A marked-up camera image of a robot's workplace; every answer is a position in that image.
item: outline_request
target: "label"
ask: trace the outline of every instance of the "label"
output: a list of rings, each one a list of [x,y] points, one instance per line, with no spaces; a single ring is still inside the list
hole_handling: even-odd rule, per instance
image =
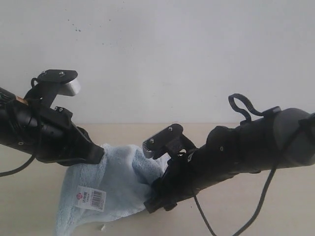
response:
[[[78,186],[75,206],[82,209],[104,211],[106,192]]]

